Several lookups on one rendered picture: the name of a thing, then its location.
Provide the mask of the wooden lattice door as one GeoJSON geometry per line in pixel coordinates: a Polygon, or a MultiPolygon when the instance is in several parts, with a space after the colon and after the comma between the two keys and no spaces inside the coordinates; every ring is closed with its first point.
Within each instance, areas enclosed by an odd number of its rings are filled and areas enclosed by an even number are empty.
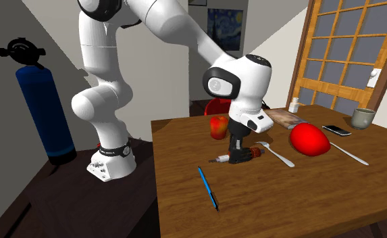
{"type": "Polygon", "coordinates": [[[288,102],[351,115],[387,89],[387,0],[309,0],[288,102]]]}

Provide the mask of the red apple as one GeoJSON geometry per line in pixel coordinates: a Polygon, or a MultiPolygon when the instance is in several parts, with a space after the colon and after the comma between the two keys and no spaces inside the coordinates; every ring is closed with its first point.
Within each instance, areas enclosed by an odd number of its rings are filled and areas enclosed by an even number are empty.
{"type": "Polygon", "coordinates": [[[222,140],[226,137],[229,120],[225,116],[214,116],[209,121],[212,138],[222,140]]]}

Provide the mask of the red chair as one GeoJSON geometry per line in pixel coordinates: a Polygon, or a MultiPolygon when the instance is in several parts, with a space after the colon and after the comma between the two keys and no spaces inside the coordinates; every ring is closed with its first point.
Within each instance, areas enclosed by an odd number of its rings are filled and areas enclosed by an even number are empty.
{"type": "Polygon", "coordinates": [[[227,114],[230,110],[230,99],[212,99],[205,107],[204,115],[227,114]]]}

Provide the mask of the starry night wall picture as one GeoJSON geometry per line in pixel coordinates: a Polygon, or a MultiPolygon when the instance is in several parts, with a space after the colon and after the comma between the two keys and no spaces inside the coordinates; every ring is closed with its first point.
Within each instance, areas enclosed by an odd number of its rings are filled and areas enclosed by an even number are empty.
{"type": "Polygon", "coordinates": [[[239,51],[242,34],[241,9],[207,10],[207,34],[224,51],[239,51]]]}

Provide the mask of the black phone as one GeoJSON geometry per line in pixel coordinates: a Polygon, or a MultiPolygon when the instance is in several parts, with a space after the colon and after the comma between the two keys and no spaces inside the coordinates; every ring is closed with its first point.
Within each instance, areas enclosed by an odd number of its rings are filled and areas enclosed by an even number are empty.
{"type": "Polygon", "coordinates": [[[330,131],[331,133],[339,135],[341,137],[351,135],[351,133],[348,132],[347,130],[344,130],[344,129],[339,128],[339,127],[334,126],[334,125],[324,125],[324,126],[322,126],[322,128],[327,130],[327,131],[330,131]]]}

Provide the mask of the brown book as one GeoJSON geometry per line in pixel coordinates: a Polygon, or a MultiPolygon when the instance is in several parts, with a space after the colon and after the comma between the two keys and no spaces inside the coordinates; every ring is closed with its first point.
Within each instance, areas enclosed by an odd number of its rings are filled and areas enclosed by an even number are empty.
{"type": "Polygon", "coordinates": [[[308,123],[308,121],[299,118],[295,114],[287,112],[283,109],[265,110],[265,113],[276,123],[284,128],[291,130],[296,125],[301,123],[308,123]]]}

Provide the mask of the grey-green cup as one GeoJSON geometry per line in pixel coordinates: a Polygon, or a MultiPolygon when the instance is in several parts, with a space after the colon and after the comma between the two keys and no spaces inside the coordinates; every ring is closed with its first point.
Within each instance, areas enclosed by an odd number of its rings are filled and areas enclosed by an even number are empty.
{"type": "Polygon", "coordinates": [[[351,118],[351,126],[355,129],[366,129],[373,121],[376,111],[367,108],[356,108],[351,118]]]}

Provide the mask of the blue pen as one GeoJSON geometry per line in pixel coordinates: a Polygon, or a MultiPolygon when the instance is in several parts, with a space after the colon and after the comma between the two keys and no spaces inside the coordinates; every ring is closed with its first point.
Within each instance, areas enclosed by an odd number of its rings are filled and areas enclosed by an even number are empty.
{"type": "Polygon", "coordinates": [[[200,166],[198,166],[198,171],[199,171],[199,174],[201,176],[202,182],[207,190],[207,193],[212,201],[213,207],[216,209],[217,212],[219,212],[220,209],[219,209],[219,206],[218,206],[216,199],[214,197],[213,191],[211,190],[211,187],[209,186],[209,183],[207,182],[205,174],[200,166]]]}

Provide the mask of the silver fork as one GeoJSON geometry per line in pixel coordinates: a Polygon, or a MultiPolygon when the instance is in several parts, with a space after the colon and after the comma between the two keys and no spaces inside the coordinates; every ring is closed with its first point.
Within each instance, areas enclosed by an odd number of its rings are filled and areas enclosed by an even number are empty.
{"type": "Polygon", "coordinates": [[[285,163],[285,165],[287,165],[288,167],[290,168],[294,168],[295,165],[293,162],[291,162],[290,160],[288,160],[287,158],[285,158],[284,156],[281,156],[280,154],[276,153],[274,150],[272,150],[269,146],[269,143],[265,142],[265,141],[257,141],[258,144],[264,146],[268,151],[270,151],[272,154],[274,154],[277,158],[279,158],[281,161],[283,161],[285,163]]]}

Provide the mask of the small white bottle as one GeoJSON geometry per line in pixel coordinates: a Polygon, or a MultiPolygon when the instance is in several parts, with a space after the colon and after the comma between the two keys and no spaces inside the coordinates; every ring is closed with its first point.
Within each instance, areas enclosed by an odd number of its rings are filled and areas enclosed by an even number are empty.
{"type": "Polygon", "coordinates": [[[290,102],[288,111],[289,111],[290,113],[295,114],[295,113],[298,112],[299,106],[300,106],[300,104],[299,104],[299,98],[298,98],[298,97],[294,97],[294,98],[292,99],[292,101],[290,102]]]}

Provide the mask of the blue cylinder with black valve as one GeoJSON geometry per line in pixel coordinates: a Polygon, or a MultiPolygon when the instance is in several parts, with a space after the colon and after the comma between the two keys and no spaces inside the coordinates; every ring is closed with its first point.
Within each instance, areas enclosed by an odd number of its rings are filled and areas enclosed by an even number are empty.
{"type": "Polygon", "coordinates": [[[24,37],[11,40],[0,48],[0,56],[10,56],[24,66],[16,78],[32,119],[52,165],[62,165],[76,158],[77,153],[63,112],[51,71],[41,65],[39,57],[46,51],[24,37]]]}

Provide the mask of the dark robot stand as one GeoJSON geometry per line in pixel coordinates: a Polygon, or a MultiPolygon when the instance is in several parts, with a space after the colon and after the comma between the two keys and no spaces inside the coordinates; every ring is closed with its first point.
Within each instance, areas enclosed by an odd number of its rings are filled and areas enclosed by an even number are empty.
{"type": "Polygon", "coordinates": [[[136,170],[109,182],[87,172],[91,149],[47,162],[0,217],[0,238],[161,238],[153,144],[130,143],[136,170]]]}

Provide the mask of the wooden table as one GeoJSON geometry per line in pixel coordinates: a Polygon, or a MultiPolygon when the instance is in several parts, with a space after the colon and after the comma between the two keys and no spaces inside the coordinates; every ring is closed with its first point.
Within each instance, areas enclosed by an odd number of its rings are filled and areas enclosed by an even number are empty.
{"type": "Polygon", "coordinates": [[[227,139],[211,138],[209,117],[153,121],[161,238],[331,238],[387,219],[387,128],[352,129],[347,115],[319,105],[301,107],[298,116],[319,128],[349,130],[347,137],[328,133],[328,139],[369,165],[334,146],[320,156],[304,156],[278,124],[251,133],[243,144],[265,141],[294,168],[268,150],[241,164],[209,163],[229,146],[227,139]]]}

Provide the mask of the red egg-shaped object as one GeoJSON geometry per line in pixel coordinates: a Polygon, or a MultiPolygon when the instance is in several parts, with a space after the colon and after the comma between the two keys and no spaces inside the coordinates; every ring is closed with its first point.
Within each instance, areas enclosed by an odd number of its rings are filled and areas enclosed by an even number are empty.
{"type": "Polygon", "coordinates": [[[290,142],[298,152],[306,156],[320,156],[331,148],[325,134],[309,123],[296,125],[291,130],[290,142]]]}

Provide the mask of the red-handled white-tipped tool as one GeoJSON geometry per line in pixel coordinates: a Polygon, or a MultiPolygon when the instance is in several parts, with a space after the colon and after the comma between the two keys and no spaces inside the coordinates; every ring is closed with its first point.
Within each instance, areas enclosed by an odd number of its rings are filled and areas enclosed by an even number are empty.
{"type": "Polygon", "coordinates": [[[264,150],[259,149],[258,147],[232,149],[228,152],[227,155],[218,156],[215,159],[209,160],[209,163],[228,162],[230,164],[238,164],[238,163],[248,162],[253,158],[258,158],[263,153],[264,153],[264,150]]]}

